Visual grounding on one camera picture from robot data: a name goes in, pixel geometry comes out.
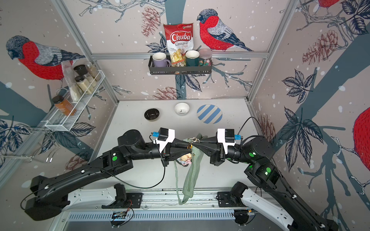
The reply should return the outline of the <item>plush doll keychain decoration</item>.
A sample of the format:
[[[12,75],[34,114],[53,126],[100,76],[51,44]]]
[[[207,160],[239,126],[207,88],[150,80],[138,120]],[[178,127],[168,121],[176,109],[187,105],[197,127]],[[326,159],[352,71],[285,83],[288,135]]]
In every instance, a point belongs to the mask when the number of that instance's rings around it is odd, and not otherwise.
[[[192,164],[192,154],[189,153],[189,154],[186,154],[186,155],[183,155],[179,158],[177,158],[176,162],[184,167]]]

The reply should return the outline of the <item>green corduroy bag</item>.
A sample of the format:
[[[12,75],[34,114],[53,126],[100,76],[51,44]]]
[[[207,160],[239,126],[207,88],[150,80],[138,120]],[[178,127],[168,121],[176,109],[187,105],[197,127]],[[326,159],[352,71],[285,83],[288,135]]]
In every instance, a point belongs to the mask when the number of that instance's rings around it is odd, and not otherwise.
[[[192,147],[192,164],[190,164],[190,169],[187,173],[183,188],[182,194],[184,195],[183,199],[179,195],[178,187],[178,170],[177,165],[175,164],[175,177],[176,177],[176,193],[178,198],[179,205],[184,205],[190,198],[194,195],[195,185],[198,179],[200,172],[200,163],[204,156],[204,153],[196,147]]]

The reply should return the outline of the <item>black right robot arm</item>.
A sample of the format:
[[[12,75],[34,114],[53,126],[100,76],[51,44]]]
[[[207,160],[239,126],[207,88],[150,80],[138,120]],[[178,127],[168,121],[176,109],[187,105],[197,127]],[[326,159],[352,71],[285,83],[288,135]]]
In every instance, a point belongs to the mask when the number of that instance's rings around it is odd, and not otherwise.
[[[248,207],[256,210],[284,231],[337,231],[338,224],[316,213],[287,183],[272,162],[272,145],[262,136],[252,135],[241,144],[218,141],[215,137],[193,143],[210,157],[210,163],[221,165],[225,160],[248,164],[244,173],[249,181],[268,193],[275,205],[259,196],[251,188],[237,182],[231,191],[218,196],[221,207]]]

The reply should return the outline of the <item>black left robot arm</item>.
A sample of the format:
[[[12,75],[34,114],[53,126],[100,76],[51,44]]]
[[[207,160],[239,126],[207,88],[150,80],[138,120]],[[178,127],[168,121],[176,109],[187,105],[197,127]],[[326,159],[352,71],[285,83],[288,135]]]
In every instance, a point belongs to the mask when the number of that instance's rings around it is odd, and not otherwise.
[[[82,167],[52,178],[34,177],[31,194],[20,206],[35,221],[50,219],[71,204],[68,198],[71,192],[128,171],[135,160],[158,158],[166,167],[170,161],[191,153],[190,143],[170,133],[171,130],[161,128],[157,139],[145,142],[138,130],[129,130],[118,137],[118,146]]]

